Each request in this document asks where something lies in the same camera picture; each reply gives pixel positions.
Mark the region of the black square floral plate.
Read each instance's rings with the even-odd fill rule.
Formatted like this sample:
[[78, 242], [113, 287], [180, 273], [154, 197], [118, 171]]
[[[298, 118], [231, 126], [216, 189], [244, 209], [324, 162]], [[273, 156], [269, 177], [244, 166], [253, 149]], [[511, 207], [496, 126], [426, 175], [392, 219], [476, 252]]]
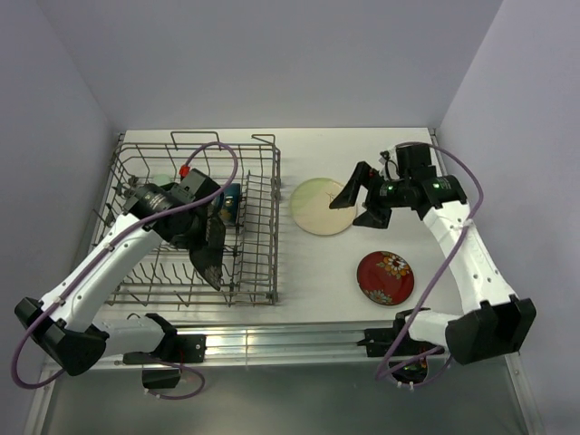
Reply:
[[202, 220], [189, 242], [190, 262], [202, 279], [215, 290], [221, 288], [226, 227], [218, 216]]

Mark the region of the dark blue beige bowl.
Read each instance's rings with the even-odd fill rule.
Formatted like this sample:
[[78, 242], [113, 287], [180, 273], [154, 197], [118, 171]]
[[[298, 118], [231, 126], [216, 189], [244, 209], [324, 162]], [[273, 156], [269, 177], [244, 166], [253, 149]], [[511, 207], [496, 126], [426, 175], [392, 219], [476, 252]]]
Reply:
[[241, 201], [241, 185], [230, 184], [219, 197], [216, 197], [213, 205], [215, 212], [227, 227], [237, 223], [237, 215]]

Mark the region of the cream green round plate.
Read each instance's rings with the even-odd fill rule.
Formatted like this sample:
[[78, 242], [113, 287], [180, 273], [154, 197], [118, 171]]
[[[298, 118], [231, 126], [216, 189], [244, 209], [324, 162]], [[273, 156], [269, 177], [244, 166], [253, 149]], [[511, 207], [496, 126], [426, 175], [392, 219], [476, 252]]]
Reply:
[[298, 185], [289, 199], [290, 214], [305, 232], [334, 236], [346, 230], [357, 216], [357, 207], [330, 209], [343, 185], [329, 178], [308, 179]]

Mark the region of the light green cup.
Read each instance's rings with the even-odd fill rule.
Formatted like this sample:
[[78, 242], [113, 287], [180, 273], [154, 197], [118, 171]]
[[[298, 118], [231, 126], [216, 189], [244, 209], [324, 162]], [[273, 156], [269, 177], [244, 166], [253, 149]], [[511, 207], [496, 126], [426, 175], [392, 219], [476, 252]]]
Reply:
[[159, 174], [153, 177], [152, 182], [159, 186], [167, 185], [172, 182], [172, 177], [166, 174]]

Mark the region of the red round floral plate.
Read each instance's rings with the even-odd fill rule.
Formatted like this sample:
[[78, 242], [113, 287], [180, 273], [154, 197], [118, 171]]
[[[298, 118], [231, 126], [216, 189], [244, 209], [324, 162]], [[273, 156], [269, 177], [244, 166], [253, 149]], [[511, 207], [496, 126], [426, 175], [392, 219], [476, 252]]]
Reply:
[[356, 279], [362, 293], [383, 306], [407, 301], [415, 286], [410, 264], [390, 251], [374, 251], [366, 255], [357, 266]]

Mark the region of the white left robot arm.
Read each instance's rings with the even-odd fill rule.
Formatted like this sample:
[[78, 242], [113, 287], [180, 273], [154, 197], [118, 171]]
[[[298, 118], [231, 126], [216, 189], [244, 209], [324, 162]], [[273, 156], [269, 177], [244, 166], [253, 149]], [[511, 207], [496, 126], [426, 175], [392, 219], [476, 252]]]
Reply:
[[145, 184], [97, 247], [41, 299], [23, 298], [14, 313], [27, 337], [62, 372], [77, 376], [102, 357], [144, 353], [166, 362], [177, 351], [178, 332], [158, 314], [97, 321], [112, 291], [153, 249], [167, 243], [188, 252], [203, 279], [220, 288], [226, 227], [219, 216], [224, 188], [197, 169], [179, 183]]

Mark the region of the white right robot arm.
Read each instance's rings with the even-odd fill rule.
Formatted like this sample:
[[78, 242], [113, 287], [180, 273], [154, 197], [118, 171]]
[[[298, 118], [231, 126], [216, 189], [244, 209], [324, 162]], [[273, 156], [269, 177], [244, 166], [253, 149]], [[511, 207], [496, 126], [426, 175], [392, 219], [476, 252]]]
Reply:
[[[469, 204], [459, 180], [440, 175], [432, 162], [434, 145], [403, 142], [382, 160], [396, 161], [397, 176], [360, 161], [343, 190], [330, 204], [349, 208], [366, 189], [363, 213], [353, 225], [385, 229], [392, 211], [409, 208], [431, 232], [445, 259], [429, 281], [416, 306], [399, 312], [393, 323], [392, 342], [383, 359], [397, 350], [412, 353], [422, 343], [431, 344], [461, 365], [476, 363], [520, 351], [537, 310], [531, 299], [520, 298], [501, 275], [473, 221], [484, 194]], [[445, 271], [450, 271], [459, 290], [462, 313], [450, 315], [425, 308], [424, 304]]]

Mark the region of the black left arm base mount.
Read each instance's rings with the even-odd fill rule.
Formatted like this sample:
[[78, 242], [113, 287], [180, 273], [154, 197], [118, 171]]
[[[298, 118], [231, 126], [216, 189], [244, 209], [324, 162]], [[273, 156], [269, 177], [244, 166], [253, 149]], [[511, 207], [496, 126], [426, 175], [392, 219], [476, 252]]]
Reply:
[[124, 364], [202, 363], [207, 337], [204, 334], [178, 334], [163, 342], [152, 353], [126, 353]]

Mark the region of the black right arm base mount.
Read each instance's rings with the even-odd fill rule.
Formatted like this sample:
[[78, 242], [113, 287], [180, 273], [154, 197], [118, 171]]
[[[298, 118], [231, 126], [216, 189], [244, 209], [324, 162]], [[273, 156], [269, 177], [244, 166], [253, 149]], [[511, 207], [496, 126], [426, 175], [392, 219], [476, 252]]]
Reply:
[[[369, 358], [379, 358], [387, 353], [397, 336], [398, 332], [394, 328], [368, 328], [363, 331], [363, 338], [358, 341], [356, 345], [363, 347]], [[431, 351], [432, 349], [435, 350], [436, 355], [445, 353], [445, 350], [441, 346], [429, 342], [413, 340], [410, 338], [409, 334], [406, 333], [394, 350], [393, 356], [412, 357], [420, 353]]]

